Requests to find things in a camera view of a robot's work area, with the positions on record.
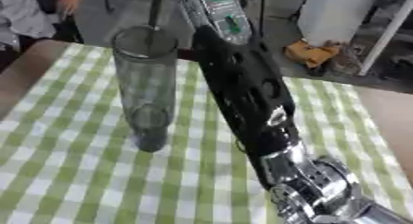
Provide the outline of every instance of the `tablecloth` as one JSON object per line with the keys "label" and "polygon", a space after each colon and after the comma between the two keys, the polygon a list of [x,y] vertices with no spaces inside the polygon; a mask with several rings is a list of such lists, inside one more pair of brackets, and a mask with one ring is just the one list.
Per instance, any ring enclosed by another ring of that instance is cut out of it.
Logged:
{"label": "tablecloth", "polygon": [[[197,65],[180,61],[176,80],[167,146],[139,151],[111,51],[72,44],[0,123],[0,223],[281,223]],[[353,87],[285,81],[309,151],[411,212],[407,178]]]}

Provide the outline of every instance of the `white box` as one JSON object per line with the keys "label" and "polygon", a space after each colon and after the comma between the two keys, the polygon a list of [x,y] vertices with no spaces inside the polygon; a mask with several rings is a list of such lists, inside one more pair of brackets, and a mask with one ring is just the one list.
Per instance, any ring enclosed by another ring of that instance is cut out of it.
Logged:
{"label": "white box", "polygon": [[374,1],[307,0],[298,26],[312,46],[323,46],[326,41],[350,42]]}

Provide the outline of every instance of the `robotic hand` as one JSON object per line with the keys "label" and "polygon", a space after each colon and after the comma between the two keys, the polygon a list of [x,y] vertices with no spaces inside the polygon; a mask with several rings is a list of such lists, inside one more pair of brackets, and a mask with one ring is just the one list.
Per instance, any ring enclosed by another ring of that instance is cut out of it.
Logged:
{"label": "robotic hand", "polygon": [[286,223],[413,223],[365,197],[338,160],[310,159],[289,91],[237,0],[180,2],[216,102]]}

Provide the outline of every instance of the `clear glass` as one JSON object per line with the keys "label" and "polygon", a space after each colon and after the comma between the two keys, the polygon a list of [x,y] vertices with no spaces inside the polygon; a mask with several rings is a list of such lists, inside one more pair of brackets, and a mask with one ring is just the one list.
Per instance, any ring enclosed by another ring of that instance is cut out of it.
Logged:
{"label": "clear glass", "polygon": [[162,149],[173,120],[178,41],[164,29],[132,27],[112,39],[124,116],[136,145]]}

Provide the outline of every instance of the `glass bottom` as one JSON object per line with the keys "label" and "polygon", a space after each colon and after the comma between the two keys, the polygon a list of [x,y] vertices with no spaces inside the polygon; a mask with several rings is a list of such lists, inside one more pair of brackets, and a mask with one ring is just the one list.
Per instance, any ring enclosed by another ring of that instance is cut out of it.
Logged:
{"label": "glass bottom", "polygon": [[168,127],[134,130],[135,145],[142,151],[153,153],[165,147]]}

